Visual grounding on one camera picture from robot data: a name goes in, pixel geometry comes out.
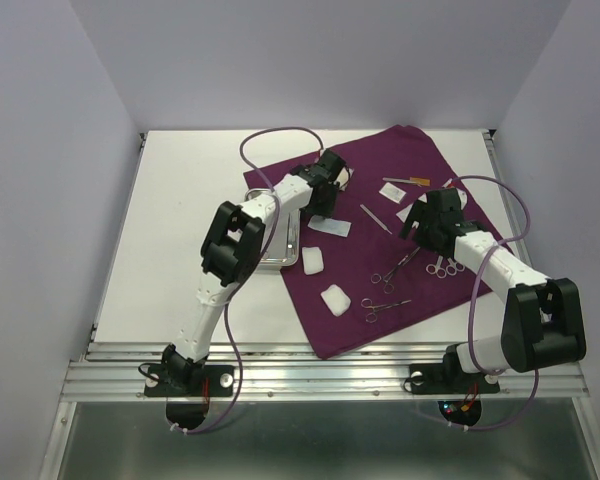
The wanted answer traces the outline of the white green sterile pouch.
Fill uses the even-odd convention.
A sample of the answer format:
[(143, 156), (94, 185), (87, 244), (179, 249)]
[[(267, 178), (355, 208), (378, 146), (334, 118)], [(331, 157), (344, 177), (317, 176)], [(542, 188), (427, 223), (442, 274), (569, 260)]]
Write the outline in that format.
[(405, 220), (407, 219), (409, 213), (411, 212), (413, 208), (413, 203), (407, 205), (405, 208), (403, 208), (402, 210), (398, 211), (396, 213), (397, 218), (401, 221), (401, 222), (405, 222)]

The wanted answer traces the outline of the white blue suture packet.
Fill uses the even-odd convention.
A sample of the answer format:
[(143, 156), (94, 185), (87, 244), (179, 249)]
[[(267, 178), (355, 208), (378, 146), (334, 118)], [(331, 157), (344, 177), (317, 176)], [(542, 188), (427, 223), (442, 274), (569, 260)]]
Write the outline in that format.
[(308, 222), (308, 227), (314, 231), (342, 238), (348, 237), (351, 226), (352, 224), (348, 221), (321, 216), (313, 216)]

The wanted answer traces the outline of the steel scalpel handle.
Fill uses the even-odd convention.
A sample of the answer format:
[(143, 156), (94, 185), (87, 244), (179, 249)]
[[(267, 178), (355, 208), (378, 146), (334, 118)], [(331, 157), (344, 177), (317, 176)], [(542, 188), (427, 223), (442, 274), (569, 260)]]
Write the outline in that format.
[(366, 205), (360, 204), (361, 210), (375, 223), (377, 224), (383, 231), (392, 235), (391, 230), (387, 225), (385, 225)]

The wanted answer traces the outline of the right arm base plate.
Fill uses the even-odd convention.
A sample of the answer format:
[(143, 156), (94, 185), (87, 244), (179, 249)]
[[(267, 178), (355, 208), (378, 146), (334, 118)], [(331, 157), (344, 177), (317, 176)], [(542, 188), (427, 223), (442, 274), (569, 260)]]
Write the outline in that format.
[(499, 383), (488, 383), (481, 374), (462, 370), (449, 372), (441, 363), (416, 363), (409, 366), (409, 375), (402, 389), (414, 395), (464, 395), (466, 393), (497, 394)]

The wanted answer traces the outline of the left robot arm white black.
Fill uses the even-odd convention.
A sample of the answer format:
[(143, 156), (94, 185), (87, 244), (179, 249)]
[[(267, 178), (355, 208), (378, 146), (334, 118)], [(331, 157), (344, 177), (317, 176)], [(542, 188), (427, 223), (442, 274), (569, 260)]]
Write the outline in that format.
[(338, 177), (346, 169), (346, 162), (327, 150), (317, 162), (292, 168), (267, 192), (218, 207), (201, 246), (193, 319), (165, 347), (151, 380), (187, 395), (201, 386), (216, 325), (269, 249), (279, 220), (300, 211), (330, 216), (340, 190)]

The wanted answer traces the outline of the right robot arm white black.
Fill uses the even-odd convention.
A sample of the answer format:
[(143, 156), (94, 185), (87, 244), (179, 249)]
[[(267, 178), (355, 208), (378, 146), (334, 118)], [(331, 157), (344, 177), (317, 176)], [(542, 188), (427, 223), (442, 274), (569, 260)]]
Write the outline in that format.
[(473, 272), (504, 304), (499, 335), (452, 345), (440, 363), (416, 367), (420, 386), (462, 390), (506, 370), (525, 373), (582, 360), (587, 351), (579, 290), (513, 255), (485, 225), (464, 216), (455, 188), (416, 200), (400, 232), (415, 244)]

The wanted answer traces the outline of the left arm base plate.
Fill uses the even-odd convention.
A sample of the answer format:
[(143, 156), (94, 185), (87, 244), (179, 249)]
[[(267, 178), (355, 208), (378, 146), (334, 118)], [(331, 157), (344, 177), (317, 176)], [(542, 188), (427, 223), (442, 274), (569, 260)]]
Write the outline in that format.
[(171, 377), (159, 363), (141, 363), (138, 372), (145, 380), (143, 395), (149, 398), (228, 398), (233, 395), (235, 368), (231, 365), (203, 366), (184, 381)]

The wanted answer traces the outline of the stainless steel tray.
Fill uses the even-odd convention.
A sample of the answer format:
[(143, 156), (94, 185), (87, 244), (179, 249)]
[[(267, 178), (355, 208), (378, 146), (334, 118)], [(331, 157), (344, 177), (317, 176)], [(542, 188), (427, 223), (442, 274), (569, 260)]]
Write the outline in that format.
[(275, 192), (252, 189), (245, 195), (242, 203), (245, 212), (250, 217), (260, 218), (265, 225), (259, 270), (279, 270), (290, 264), (290, 218), (299, 215), (301, 196), (299, 188), (294, 186), (278, 186)]

